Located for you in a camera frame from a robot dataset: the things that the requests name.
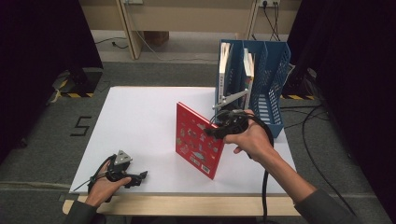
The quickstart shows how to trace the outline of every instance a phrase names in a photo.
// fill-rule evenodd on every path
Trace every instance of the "person's right hand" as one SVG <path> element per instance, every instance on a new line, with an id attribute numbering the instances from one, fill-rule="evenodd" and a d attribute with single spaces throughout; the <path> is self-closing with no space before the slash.
<path id="1" fill-rule="evenodd" d="M 251 110 L 245 112 L 253 115 Z M 265 162 L 266 157 L 275 152 L 265 130 L 252 119 L 248 120 L 248 127 L 243 133 L 228 134 L 223 141 L 225 144 L 237 144 L 233 153 L 237 154 L 244 150 L 251 159 L 260 163 Z"/>

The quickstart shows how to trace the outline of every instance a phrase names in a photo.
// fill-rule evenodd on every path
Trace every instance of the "white tabletop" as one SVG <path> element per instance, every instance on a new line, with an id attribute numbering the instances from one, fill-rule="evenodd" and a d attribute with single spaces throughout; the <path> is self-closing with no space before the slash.
<path id="1" fill-rule="evenodd" d="M 149 195 L 251 195 L 262 193 L 263 168 L 246 153 L 233 154 L 235 145 L 223 149 L 214 180 L 203 175 L 176 153 L 176 108 L 182 102 L 207 119 L 214 115 L 214 88 L 113 87 L 96 122 L 78 167 L 71 192 L 87 193 L 84 185 L 100 164 L 121 149 L 134 160 L 129 174 L 148 171 L 139 187 L 118 193 Z M 275 149 L 295 169 L 284 131 Z M 270 176 L 268 194 L 285 194 Z"/>

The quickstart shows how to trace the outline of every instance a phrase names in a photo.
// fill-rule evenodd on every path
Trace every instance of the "vr controller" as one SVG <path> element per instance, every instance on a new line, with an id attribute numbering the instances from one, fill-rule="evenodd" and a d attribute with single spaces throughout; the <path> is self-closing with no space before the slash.
<path id="1" fill-rule="evenodd" d="M 119 155 L 113 155 L 110 159 L 110 164 L 107 166 L 106 177 L 111 182 L 116 182 L 124 177 L 131 177 L 131 181 L 124 187 L 129 189 L 130 187 L 140 186 L 143 179 L 146 178 L 148 171 L 140 173 L 140 175 L 129 175 L 126 173 L 126 169 L 131 164 L 131 158 L 120 150 Z"/>
<path id="2" fill-rule="evenodd" d="M 130 187 L 134 187 L 134 186 L 140 186 L 143 179 L 146 178 L 148 171 L 140 173 L 140 175 L 127 174 L 126 169 L 131 164 L 131 160 L 132 160 L 132 158 L 130 156 L 128 156 L 122 150 L 119 151 L 118 155 L 114 154 L 114 155 L 110 156 L 109 158 L 107 158 L 102 163 L 102 165 L 99 167 L 99 169 L 96 171 L 96 173 L 93 176 L 91 176 L 90 183 L 88 184 L 88 193 L 90 193 L 91 188 L 95 184 L 96 180 L 99 178 L 102 178 L 104 176 L 111 182 L 116 182 L 116 181 L 123 179 L 124 177 L 129 176 L 129 177 L 131 177 L 131 181 L 128 184 L 124 185 L 124 187 L 126 189 L 129 189 Z M 107 166 L 106 171 L 99 174 L 101 168 L 107 161 L 110 161 L 110 163 Z"/>
<path id="3" fill-rule="evenodd" d="M 248 128 L 248 114 L 241 110 L 220 110 L 217 118 L 218 128 L 206 128 L 204 132 L 209 136 L 223 139 L 227 134 L 242 133 Z"/>
<path id="4" fill-rule="evenodd" d="M 204 132 L 208 136 L 223 139 L 227 134 L 242 133 L 248 128 L 248 120 L 252 119 L 265 130 L 271 146 L 274 146 L 274 136 L 271 130 L 260 118 L 253 114 L 249 114 L 242 109 L 222 109 L 212 118 L 211 122 L 216 119 L 218 120 L 218 122 L 216 122 L 218 128 L 204 129 Z"/>

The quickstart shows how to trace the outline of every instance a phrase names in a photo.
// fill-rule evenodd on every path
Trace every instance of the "power outlet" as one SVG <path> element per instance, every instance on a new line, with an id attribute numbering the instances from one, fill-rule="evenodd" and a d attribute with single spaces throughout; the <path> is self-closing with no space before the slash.
<path id="1" fill-rule="evenodd" d="M 143 5 L 143 0 L 124 0 L 126 5 Z"/>
<path id="2" fill-rule="evenodd" d="M 275 3 L 277 3 L 277 5 L 280 5 L 280 0 L 265 0 L 267 2 L 267 7 L 275 7 Z M 259 7 L 262 7 L 262 3 L 264 2 L 264 0 L 260 0 L 260 4 Z"/>

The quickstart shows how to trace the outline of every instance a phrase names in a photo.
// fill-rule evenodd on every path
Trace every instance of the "sleeve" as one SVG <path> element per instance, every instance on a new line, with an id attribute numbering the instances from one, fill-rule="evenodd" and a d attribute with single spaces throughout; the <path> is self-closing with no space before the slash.
<path id="1" fill-rule="evenodd" d="M 97 207 L 92 207 L 86 203 L 74 201 L 64 224 L 86 224 L 90 223 L 96 214 Z"/>
<path id="2" fill-rule="evenodd" d="M 297 203 L 295 209 L 308 223 L 361 223 L 323 189 L 316 190 L 302 202 Z"/>

